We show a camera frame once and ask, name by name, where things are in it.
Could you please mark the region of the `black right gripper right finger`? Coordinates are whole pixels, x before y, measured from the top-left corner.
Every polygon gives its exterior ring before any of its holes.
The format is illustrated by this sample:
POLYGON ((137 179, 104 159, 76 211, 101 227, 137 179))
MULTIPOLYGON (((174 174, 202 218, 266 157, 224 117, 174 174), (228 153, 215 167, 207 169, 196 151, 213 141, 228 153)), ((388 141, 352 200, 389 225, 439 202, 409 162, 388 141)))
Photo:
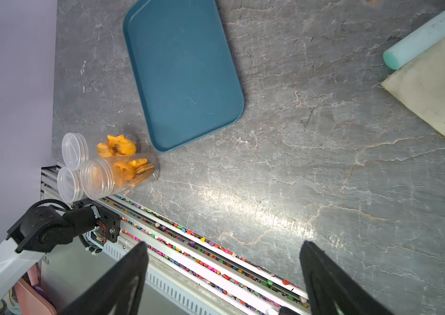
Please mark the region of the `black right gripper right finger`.
POLYGON ((390 314, 314 242, 305 241, 299 261, 313 314, 390 314))

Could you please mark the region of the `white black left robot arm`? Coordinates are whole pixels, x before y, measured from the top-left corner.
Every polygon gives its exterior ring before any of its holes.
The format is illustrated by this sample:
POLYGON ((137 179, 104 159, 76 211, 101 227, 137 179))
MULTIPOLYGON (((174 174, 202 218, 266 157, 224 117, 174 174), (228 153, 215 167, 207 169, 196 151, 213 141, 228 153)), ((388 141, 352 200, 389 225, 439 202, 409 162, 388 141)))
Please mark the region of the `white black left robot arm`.
POLYGON ((27 271, 58 245, 67 245, 99 229, 103 243, 115 243, 121 217, 85 199, 69 206, 59 199, 33 204, 0 244, 0 300, 27 271))

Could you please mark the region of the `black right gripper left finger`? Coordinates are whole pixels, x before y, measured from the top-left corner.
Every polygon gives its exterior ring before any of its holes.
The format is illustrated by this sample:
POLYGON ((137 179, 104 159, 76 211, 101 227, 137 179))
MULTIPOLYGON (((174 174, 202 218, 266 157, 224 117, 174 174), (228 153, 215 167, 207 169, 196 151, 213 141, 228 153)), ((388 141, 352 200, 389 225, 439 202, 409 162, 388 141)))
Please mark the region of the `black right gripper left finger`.
POLYGON ((138 314, 149 263, 147 244, 124 241, 102 250, 115 264, 59 314, 138 314))

